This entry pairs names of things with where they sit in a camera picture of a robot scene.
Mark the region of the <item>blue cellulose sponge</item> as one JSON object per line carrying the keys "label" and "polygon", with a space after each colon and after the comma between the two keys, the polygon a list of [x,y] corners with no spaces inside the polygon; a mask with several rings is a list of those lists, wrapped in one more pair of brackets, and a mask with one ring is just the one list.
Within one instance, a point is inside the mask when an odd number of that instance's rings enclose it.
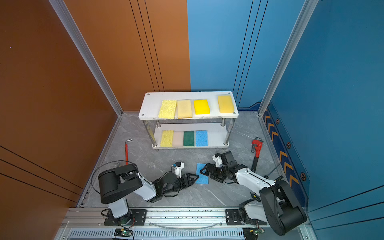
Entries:
{"label": "blue cellulose sponge", "polygon": [[196,174],[199,176],[199,178],[197,179],[196,184],[200,184],[200,185],[209,184],[209,177],[200,173],[200,171],[203,169],[204,166],[205,164],[197,163]]}
{"label": "blue cellulose sponge", "polygon": [[208,146],[208,131],[196,131],[196,147]]}

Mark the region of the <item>green scouring sponge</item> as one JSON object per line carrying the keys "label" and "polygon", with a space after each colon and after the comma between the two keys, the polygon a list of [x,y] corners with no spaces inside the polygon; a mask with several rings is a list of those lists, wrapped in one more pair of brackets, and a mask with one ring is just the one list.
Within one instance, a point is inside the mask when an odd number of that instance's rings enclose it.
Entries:
{"label": "green scouring sponge", "polygon": [[194,131],[185,131],[183,139],[184,147],[194,147],[195,146],[195,132]]}

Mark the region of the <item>beige foam sponge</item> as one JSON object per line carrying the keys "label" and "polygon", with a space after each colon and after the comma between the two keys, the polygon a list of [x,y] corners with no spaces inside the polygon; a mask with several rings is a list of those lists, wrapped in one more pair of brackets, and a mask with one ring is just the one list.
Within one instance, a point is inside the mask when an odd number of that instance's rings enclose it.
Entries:
{"label": "beige foam sponge", "polygon": [[173,147],[181,148],[184,146],[184,132],[183,131],[174,131],[173,134]]}

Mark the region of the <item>pale yellow orange-backed sponge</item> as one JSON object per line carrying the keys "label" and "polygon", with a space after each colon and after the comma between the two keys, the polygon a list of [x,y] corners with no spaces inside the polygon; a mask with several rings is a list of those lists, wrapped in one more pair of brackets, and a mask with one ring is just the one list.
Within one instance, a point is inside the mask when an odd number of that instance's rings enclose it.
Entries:
{"label": "pale yellow orange-backed sponge", "polygon": [[177,101],[178,119],[187,119],[193,116],[191,100]]}

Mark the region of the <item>bright yellow foam sponge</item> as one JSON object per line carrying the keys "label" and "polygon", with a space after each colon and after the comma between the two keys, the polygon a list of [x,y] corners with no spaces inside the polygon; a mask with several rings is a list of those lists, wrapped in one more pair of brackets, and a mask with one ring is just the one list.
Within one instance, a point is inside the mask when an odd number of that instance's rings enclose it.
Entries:
{"label": "bright yellow foam sponge", "polygon": [[194,109],[196,115],[207,115],[210,114],[210,106],[208,100],[195,100]]}

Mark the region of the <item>golden yellow sponge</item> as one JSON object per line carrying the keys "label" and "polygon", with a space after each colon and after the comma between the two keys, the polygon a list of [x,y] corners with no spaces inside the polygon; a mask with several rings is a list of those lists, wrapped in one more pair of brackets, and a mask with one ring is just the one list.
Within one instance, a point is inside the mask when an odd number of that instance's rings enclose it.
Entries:
{"label": "golden yellow sponge", "polygon": [[218,96],[218,104],[221,114],[230,114],[235,111],[231,95]]}

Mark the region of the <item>light yellow cellulose sponge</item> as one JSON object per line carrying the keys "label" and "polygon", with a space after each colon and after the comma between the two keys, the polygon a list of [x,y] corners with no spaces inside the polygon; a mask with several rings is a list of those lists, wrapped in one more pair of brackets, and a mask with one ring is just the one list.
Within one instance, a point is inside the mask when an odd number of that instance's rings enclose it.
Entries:
{"label": "light yellow cellulose sponge", "polygon": [[174,119],[176,114],[177,101],[176,100],[163,100],[159,111],[159,119]]}

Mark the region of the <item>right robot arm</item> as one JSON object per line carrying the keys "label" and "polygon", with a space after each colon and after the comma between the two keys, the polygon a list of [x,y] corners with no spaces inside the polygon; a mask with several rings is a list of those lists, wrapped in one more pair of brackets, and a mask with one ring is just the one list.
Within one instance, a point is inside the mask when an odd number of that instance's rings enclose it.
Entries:
{"label": "right robot arm", "polygon": [[303,207],[286,181],[269,180],[256,174],[238,164],[230,151],[215,154],[213,160],[200,174],[219,183],[231,180],[232,184],[251,191],[252,198],[241,203],[237,213],[230,213],[229,219],[236,224],[268,224],[277,235],[283,236],[307,221]]}

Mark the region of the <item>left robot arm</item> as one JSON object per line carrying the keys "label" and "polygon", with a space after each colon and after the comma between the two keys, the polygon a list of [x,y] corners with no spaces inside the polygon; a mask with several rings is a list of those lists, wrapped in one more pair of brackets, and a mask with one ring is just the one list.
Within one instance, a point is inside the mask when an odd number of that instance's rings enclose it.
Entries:
{"label": "left robot arm", "polygon": [[176,162],[172,168],[153,182],[144,178],[136,164],[130,163],[101,172],[98,175],[101,203],[108,205],[102,211],[106,226],[143,225],[129,207],[126,196],[136,194],[144,201],[155,203],[162,198],[176,197],[200,178],[195,174],[182,174],[184,164]]}

